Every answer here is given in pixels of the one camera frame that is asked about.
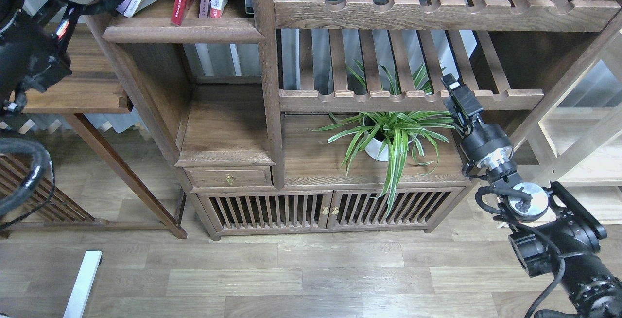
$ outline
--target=wooden floor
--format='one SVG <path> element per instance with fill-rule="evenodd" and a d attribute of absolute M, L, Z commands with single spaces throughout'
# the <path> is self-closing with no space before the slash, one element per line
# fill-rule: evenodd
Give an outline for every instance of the wooden floor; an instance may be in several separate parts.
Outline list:
<path fill-rule="evenodd" d="M 173 199 L 178 185 L 153 142 L 130 136 L 134 142 L 116 142 L 117 149 L 158 197 Z M 75 137 L 45 140 L 58 157 L 58 184 L 78 203 L 83 198 L 85 209 L 111 219 L 151 217 L 85 146 L 60 143 Z M 61 317 L 88 249 L 102 250 L 103 262 L 87 318 L 516 318 L 552 278 L 527 277 L 507 242 L 509 231 L 477 209 L 472 194 L 431 234 L 343 232 L 214 242 L 191 207 L 182 225 L 187 240 L 168 231 L 13 232 L 0 241 L 0 312 Z M 622 226 L 607 229 L 601 257 L 620 276 Z M 542 307 L 574 312 L 560 288 Z"/>

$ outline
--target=floor plank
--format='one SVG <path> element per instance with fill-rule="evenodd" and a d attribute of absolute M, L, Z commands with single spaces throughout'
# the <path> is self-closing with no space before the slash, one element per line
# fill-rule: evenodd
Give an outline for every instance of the floor plank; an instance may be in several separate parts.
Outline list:
<path fill-rule="evenodd" d="M 173 269 L 167 296 L 302 294 L 300 269 Z"/>
<path fill-rule="evenodd" d="M 422 268 L 309 268 L 303 269 L 307 294 L 411 294 L 433 292 L 432 277 Z"/>
<path fill-rule="evenodd" d="M 486 292 L 363 295 L 364 318 L 496 318 Z"/>
<path fill-rule="evenodd" d="M 404 267 L 398 243 L 278 244 L 278 267 Z"/>
<path fill-rule="evenodd" d="M 363 318 L 360 295 L 227 296 L 225 318 Z"/>

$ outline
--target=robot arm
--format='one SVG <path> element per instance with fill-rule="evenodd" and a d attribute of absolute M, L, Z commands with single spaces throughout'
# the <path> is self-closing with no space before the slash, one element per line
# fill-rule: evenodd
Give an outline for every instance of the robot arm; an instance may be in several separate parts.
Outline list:
<path fill-rule="evenodd" d="M 449 91 L 444 103 L 462 137 L 460 147 L 468 160 L 463 174 L 489 183 L 476 192 L 478 205 L 494 214 L 493 219 L 510 225 L 512 249 L 530 277 L 555 273 L 551 285 L 525 317 L 534 313 L 558 283 L 569 294 L 577 314 L 543 310 L 536 312 L 536 318 L 622 317 L 622 281 L 596 255 L 599 240 L 607 237 L 605 228 L 557 181 L 542 188 L 522 180 L 512 160 L 513 145 L 499 125 L 484 123 L 484 109 L 473 92 L 452 75 L 444 76 L 443 83 Z M 475 167 L 486 173 L 471 174 Z M 484 203 L 484 194 L 500 198 L 498 209 Z M 555 221 L 534 228 L 522 224 L 539 219 L 548 207 L 555 212 Z"/>

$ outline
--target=wooden shelf board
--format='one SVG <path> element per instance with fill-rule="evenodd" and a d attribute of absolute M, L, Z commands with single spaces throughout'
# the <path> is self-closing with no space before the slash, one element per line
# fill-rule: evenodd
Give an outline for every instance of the wooden shelf board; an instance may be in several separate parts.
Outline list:
<path fill-rule="evenodd" d="M 277 28 L 348 28 L 388 30 L 508 30 L 600 32 L 620 10 L 615 1 L 571 1 L 564 12 L 548 0 L 531 0 L 523 8 L 508 0 L 274 0 Z"/>
<path fill-rule="evenodd" d="M 264 37 L 255 20 L 244 14 L 243 2 L 231 1 L 220 19 L 199 18 L 196 0 L 181 26 L 171 24 L 174 0 L 159 0 L 131 18 L 117 15 L 104 32 L 113 43 L 258 43 Z"/>
<path fill-rule="evenodd" d="M 563 154 L 611 108 L 557 108 L 542 121 L 558 153 Z M 560 178 L 572 186 L 622 185 L 622 137 L 600 147 Z"/>
<path fill-rule="evenodd" d="M 622 193 L 618 187 L 571 187 L 567 189 L 600 223 L 622 224 Z M 549 210 L 534 224 L 554 220 L 555 214 Z"/>
<path fill-rule="evenodd" d="M 356 95 L 350 90 L 320 94 L 317 90 L 286 90 L 279 92 L 280 110 L 286 112 L 351 112 L 351 111 L 408 111 L 446 110 L 442 99 L 446 90 L 426 96 L 422 90 L 411 90 L 399 96 L 387 90 Z M 544 97 L 539 89 L 511 89 L 503 94 L 476 90 L 475 96 L 486 110 L 531 110 Z"/>
<path fill-rule="evenodd" d="M 196 86 L 177 167 L 269 166 L 261 85 Z"/>
<path fill-rule="evenodd" d="M 286 187 L 339 188 L 360 187 L 381 189 L 386 176 L 386 162 L 375 161 L 365 152 L 359 152 L 346 176 L 345 168 L 340 168 L 349 145 L 344 137 L 328 145 L 327 139 L 339 132 L 313 132 L 328 125 L 331 120 L 327 115 L 287 115 L 285 125 L 285 184 Z M 443 130 L 449 143 L 440 143 L 440 161 L 431 172 L 433 165 L 415 165 L 409 157 L 400 187 L 458 187 L 470 185 L 462 176 L 462 161 L 449 130 Z M 426 157 L 433 158 L 431 145 L 424 143 Z"/>
<path fill-rule="evenodd" d="M 51 86 L 45 93 L 27 92 L 27 114 L 130 112 L 131 103 L 122 90 L 115 71 L 97 45 L 86 24 L 78 24 L 69 42 L 73 74 Z"/>

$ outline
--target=wooden shelf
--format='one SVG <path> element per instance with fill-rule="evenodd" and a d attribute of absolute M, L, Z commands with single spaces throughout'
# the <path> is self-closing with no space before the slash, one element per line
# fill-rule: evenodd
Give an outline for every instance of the wooden shelf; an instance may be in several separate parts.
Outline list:
<path fill-rule="evenodd" d="M 285 125 L 285 185 L 286 187 L 309 187 L 310 189 L 331 188 L 370 188 L 382 189 L 386 177 L 386 162 L 375 161 L 365 152 L 360 152 L 346 176 L 345 168 L 340 168 L 349 139 L 339 139 L 328 145 L 327 139 L 338 130 L 313 132 L 328 125 L 331 120 L 326 115 L 287 115 Z M 449 130 L 442 132 L 449 143 L 440 143 L 440 161 L 433 172 L 433 165 L 415 165 L 409 157 L 404 168 L 400 187 L 459 187 L 470 185 L 462 176 L 462 161 Z M 424 143 L 424 151 L 433 158 L 434 149 Z"/>
<path fill-rule="evenodd" d="M 176 167 L 269 166 L 261 85 L 196 86 Z"/>
<path fill-rule="evenodd" d="M 586 0 L 274 0 L 277 28 L 600 32 L 620 10 Z"/>
<path fill-rule="evenodd" d="M 560 156 L 585 132 L 611 112 L 611 108 L 557 108 L 542 121 L 553 154 Z M 622 185 L 622 137 L 596 149 L 564 174 L 559 181 L 569 186 Z"/>
<path fill-rule="evenodd" d="M 220 19 L 204 19 L 198 17 L 196 0 L 182 26 L 171 24 L 173 1 L 159 0 L 131 18 L 117 14 L 104 39 L 113 43 L 258 43 L 264 39 L 255 20 L 246 18 L 244 1 L 230 1 Z"/>
<path fill-rule="evenodd" d="M 437 49 L 429 30 L 418 30 L 417 36 L 421 52 L 431 79 L 434 94 L 426 95 L 415 90 L 412 80 L 414 70 L 407 61 L 406 43 L 400 30 L 387 31 L 393 65 L 402 84 L 403 92 L 392 95 L 383 90 L 376 60 L 374 38 L 370 30 L 359 30 L 362 58 L 365 67 L 367 93 L 356 94 L 348 85 L 344 57 L 342 30 L 330 30 L 330 52 L 332 61 L 333 92 L 322 94 L 316 89 L 313 79 L 313 57 L 300 58 L 300 90 L 280 90 L 280 109 L 286 112 L 348 112 L 348 111 L 408 111 L 445 110 L 442 99 L 449 96 L 440 79 L 442 68 Z M 447 39 L 460 74 L 460 80 L 475 92 L 475 96 L 486 110 L 531 110 L 544 97 L 541 89 L 512 89 L 501 67 L 499 58 L 488 32 L 473 32 L 481 49 L 483 62 L 491 74 L 494 88 L 481 88 L 473 66 L 465 50 L 460 32 L 447 31 Z M 311 46 L 311 31 L 300 30 L 300 47 Z"/>
<path fill-rule="evenodd" d="M 27 114 L 125 114 L 131 103 L 115 71 L 85 24 L 79 24 L 67 50 L 73 74 L 45 93 L 29 90 Z"/>

